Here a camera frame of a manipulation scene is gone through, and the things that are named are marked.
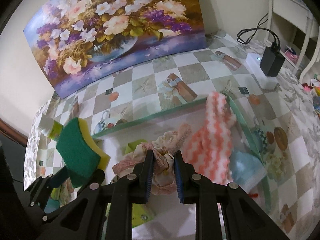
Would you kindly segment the green yellow sponge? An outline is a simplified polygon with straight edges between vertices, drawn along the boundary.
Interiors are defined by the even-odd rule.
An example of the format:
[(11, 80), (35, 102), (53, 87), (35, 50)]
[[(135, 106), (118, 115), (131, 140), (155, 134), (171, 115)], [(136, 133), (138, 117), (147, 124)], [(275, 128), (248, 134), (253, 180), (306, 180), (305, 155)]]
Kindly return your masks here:
[(62, 129), (56, 149), (74, 188), (83, 186), (95, 170), (105, 170), (111, 159), (93, 140), (87, 122), (81, 118), (73, 118)]

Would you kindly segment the pink floral fabric pouch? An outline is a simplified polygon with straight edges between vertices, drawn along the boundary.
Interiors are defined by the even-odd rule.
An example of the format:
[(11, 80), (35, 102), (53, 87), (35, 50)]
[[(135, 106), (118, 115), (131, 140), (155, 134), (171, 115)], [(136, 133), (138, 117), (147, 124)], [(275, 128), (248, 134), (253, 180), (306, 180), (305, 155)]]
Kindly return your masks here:
[(144, 162), (148, 150), (155, 157), (151, 193), (154, 195), (169, 195), (177, 190), (174, 175), (174, 157), (189, 135), (189, 124), (181, 124), (176, 131), (167, 131), (151, 142), (142, 142), (134, 152), (124, 155), (123, 160), (112, 167), (114, 174), (122, 178), (133, 172), (137, 164)]

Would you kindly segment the pink white fluffy towel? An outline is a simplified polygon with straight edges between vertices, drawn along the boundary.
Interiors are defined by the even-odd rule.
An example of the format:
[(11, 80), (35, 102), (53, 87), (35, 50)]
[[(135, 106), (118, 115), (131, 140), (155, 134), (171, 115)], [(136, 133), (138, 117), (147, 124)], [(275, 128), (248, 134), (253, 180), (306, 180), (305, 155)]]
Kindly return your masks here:
[(229, 158), (233, 150), (231, 128), (236, 122), (226, 96), (211, 92), (206, 100), (204, 124), (183, 150), (184, 161), (212, 182), (228, 184), (231, 181)]

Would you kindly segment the teal tissue pack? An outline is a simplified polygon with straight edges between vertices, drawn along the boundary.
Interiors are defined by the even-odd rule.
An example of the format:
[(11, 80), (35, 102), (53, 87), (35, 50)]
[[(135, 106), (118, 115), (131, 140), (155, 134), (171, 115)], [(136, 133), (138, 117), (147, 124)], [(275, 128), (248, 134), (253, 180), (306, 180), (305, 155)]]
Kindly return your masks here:
[(49, 196), (48, 202), (46, 204), (46, 207), (44, 208), (45, 213), (51, 213), (60, 208), (60, 192), (61, 187), (53, 188)]

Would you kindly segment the green tissue pack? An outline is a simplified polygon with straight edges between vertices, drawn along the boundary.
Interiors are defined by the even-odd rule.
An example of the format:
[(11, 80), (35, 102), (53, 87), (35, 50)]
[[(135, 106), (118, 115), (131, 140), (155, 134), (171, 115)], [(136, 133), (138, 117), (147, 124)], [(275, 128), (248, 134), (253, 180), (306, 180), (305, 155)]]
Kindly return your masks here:
[(153, 220), (155, 213), (148, 204), (132, 205), (132, 228)]

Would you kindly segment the light blue cloth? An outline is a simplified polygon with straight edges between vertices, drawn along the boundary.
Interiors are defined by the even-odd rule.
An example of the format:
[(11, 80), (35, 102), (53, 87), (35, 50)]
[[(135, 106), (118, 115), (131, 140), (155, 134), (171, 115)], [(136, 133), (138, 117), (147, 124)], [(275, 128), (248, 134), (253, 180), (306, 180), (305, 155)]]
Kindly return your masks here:
[(234, 150), (229, 159), (232, 180), (246, 193), (249, 193), (267, 175), (261, 161), (249, 153)]

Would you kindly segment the white bottle green label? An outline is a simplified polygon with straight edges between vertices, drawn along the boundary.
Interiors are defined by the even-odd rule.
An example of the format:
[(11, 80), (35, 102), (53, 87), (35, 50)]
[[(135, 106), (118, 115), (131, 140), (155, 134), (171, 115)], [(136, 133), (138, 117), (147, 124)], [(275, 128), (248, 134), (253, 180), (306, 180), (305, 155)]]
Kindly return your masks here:
[(36, 127), (45, 137), (55, 142), (59, 140), (63, 130), (63, 125), (61, 123), (44, 114), (41, 114)]

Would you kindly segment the green cloth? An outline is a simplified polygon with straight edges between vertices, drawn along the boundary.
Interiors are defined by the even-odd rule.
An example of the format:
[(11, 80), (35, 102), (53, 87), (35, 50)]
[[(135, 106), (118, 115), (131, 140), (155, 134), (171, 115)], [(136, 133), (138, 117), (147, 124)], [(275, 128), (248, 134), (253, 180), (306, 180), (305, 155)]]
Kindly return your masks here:
[(134, 152), (136, 147), (141, 144), (142, 142), (148, 142), (147, 140), (144, 139), (138, 139), (136, 141), (133, 142), (129, 142), (125, 148), (125, 155), (127, 155), (128, 153)]

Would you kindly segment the white teal-rimmed tray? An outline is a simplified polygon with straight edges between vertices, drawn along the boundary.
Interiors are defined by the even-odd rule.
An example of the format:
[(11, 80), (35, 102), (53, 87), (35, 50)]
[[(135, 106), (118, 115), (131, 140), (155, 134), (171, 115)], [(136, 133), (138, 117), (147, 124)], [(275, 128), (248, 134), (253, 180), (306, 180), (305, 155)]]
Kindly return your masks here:
[(177, 192), (195, 205), (197, 239), (273, 239), (283, 237), (272, 219), (236, 183), (221, 185), (195, 170), (181, 154), (191, 133), (188, 124), (153, 142), (142, 142), (114, 165), (119, 180), (102, 190), (111, 195), (107, 239), (131, 239), (132, 206), (150, 194)]

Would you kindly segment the checkered patterned tablecloth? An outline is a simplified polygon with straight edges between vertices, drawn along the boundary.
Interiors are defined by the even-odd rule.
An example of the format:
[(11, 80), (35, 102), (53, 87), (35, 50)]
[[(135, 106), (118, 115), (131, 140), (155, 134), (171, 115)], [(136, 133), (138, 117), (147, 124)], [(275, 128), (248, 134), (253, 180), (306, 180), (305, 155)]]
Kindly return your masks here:
[(263, 54), (261, 42), (237, 44), (224, 31), (207, 42), (206, 49), (126, 68), (64, 99), (53, 94), (36, 116), (65, 124), (77, 100), (80, 118), (114, 165), (135, 139), (155, 139), (183, 122), (198, 130), (208, 94), (225, 93), (252, 132), (274, 136), (255, 142), (267, 170), (259, 203), (290, 239), (309, 239), (319, 223), (319, 118), (310, 93), (288, 63), (274, 88), (262, 84), (246, 63), (250, 53)]

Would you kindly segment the white power strip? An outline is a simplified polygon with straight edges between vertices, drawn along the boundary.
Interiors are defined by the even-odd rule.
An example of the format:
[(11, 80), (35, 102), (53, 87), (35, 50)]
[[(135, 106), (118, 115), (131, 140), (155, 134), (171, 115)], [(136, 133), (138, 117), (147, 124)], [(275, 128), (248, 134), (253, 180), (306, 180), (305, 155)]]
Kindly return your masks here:
[(278, 80), (276, 77), (268, 77), (260, 68), (262, 57), (257, 53), (248, 53), (246, 56), (246, 67), (248, 71), (256, 78), (259, 86), (264, 90), (275, 89)]

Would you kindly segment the black power adapter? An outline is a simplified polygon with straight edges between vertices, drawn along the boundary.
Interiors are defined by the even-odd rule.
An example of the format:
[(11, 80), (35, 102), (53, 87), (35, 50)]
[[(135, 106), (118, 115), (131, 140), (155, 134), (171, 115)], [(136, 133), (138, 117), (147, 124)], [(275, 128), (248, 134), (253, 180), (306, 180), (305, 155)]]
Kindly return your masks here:
[(260, 61), (260, 69), (263, 71), (265, 76), (276, 77), (284, 62), (285, 57), (281, 52), (275, 51), (271, 47), (266, 47)]

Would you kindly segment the floral canvas painting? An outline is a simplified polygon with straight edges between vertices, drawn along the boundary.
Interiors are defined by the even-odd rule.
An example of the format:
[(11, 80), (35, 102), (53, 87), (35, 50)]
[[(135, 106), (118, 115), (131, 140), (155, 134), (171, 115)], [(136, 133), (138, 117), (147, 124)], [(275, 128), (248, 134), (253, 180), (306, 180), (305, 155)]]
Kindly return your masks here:
[(127, 67), (206, 46), (199, 0), (49, 0), (23, 32), (62, 98)]

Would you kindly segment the white chair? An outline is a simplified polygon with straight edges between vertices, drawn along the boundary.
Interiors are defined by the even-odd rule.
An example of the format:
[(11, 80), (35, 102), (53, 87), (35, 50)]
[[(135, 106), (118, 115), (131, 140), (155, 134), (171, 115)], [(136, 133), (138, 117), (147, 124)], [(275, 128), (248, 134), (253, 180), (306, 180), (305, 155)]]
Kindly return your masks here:
[[(304, 34), (304, 40), (301, 48), (295, 47), (298, 54), (297, 62), (292, 62), (287, 56), (285, 59), (291, 64), (300, 83), (307, 83), (313, 78), (311, 68), (319, 63), (319, 24), (316, 22), (311, 11), (304, 5), (295, 0), (268, 0), (268, 18), (267, 27), (272, 26), (272, 18), (277, 16), (284, 23), (289, 25), (292, 35), (287, 40), (281, 39), (281, 54), (285, 54), (285, 49), (293, 46), (297, 31)], [(306, 56), (306, 50), (310, 40), (316, 40), (315, 51), (311, 57)]]

